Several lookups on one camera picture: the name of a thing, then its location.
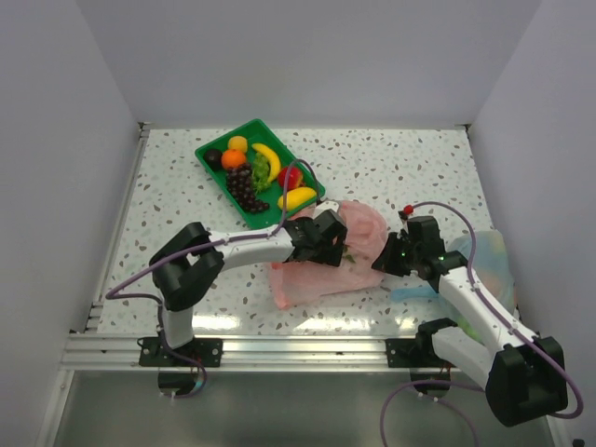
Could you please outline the pink plastic bag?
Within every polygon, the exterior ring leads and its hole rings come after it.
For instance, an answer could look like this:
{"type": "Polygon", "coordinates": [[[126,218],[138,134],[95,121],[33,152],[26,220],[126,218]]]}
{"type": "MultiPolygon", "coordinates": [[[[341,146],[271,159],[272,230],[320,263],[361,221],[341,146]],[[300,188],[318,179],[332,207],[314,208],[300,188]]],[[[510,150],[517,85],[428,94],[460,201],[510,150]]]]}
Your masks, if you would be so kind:
{"type": "Polygon", "coordinates": [[[384,274],[373,269],[387,241],[385,218],[358,201],[342,201],[339,215],[347,227],[346,248],[339,266],[313,262],[272,263],[269,283],[278,308],[316,302],[325,295],[380,285],[384,274]]]}

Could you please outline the yellow mango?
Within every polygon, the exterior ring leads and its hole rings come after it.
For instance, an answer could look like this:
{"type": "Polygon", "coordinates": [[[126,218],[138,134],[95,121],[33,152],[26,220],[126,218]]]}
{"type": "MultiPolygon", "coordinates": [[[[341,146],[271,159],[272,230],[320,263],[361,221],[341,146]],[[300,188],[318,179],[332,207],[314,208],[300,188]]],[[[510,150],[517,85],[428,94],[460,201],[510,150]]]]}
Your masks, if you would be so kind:
{"type": "Polygon", "coordinates": [[[286,196],[280,196],[278,198],[278,207],[286,211],[292,211],[300,209],[309,200],[316,199],[317,192],[315,189],[310,187],[298,187],[290,190],[286,196]]]}

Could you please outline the red apple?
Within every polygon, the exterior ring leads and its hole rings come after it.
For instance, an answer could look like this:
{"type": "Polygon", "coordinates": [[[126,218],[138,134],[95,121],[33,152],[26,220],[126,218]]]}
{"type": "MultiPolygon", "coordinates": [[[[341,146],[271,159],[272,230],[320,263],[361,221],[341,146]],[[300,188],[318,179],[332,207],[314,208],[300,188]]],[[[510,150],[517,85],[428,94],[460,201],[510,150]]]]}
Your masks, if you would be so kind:
{"type": "Polygon", "coordinates": [[[296,167],[285,167],[278,174],[278,184],[288,191],[303,187],[305,185],[303,172],[296,167]]]}

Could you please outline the green grape bunch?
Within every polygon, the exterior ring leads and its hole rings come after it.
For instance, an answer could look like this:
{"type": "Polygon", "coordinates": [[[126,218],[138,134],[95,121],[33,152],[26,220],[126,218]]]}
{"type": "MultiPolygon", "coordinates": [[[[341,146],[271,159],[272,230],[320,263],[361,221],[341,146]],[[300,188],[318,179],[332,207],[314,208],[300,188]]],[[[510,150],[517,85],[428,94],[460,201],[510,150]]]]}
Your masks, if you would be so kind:
{"type": "Polygon", "coordinates": [[[252,186],[257,194],[262,193],[270,187],[269,181],[270,165],[265,156],[257,153],[252,161],[252,186]]]}

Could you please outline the dark purple grape bunch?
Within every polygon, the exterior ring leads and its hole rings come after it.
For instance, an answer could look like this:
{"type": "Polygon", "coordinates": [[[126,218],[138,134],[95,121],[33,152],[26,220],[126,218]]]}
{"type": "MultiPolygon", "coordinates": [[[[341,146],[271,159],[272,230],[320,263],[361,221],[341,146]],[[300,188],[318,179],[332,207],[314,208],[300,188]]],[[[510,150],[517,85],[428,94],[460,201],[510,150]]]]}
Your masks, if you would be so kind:
{"type": "Polygon", "coordinates": [[[242,210],[249,214],[269,210],[269,205],[256,196],[252,181],[252,167],[244,163],[226,172],[226,189],[242,210]]]}

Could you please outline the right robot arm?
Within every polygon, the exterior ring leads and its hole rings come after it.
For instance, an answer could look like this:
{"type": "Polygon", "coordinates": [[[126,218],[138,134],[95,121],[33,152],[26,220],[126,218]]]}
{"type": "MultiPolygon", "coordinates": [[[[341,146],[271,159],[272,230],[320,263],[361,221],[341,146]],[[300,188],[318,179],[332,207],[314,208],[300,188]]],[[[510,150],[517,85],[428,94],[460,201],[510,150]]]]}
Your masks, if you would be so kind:
{"type": "Polygon", "coordinates": [[[481,283],[469,260],[447,251],[431,216],[400,216],[373,269],[405,277],[417,274],[472,326],[476,338],[449,318],[419,325],[408,356],[432,366],[441,360],[459,368],[485,394],[506,427],[551,415],[568,405],[564,355],[552,337],[526,328],[481,283]]]}

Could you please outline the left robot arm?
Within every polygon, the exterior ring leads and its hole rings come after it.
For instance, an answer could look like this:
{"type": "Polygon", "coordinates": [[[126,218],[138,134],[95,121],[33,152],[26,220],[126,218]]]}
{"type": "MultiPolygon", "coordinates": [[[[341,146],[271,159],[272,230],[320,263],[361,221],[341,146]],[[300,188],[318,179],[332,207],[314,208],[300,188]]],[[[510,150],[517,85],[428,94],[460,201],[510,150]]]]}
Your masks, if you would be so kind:
{"type": "Polygon", "coordinates": [[[222,272],[262,263],[337,267],[346,236],[345,222],[335,210],[239,233],[210,232],[202,223],[188,224],[150,260],[163,306],[161,355],[176,366],[193,357],[194,306],[222,272]]]}

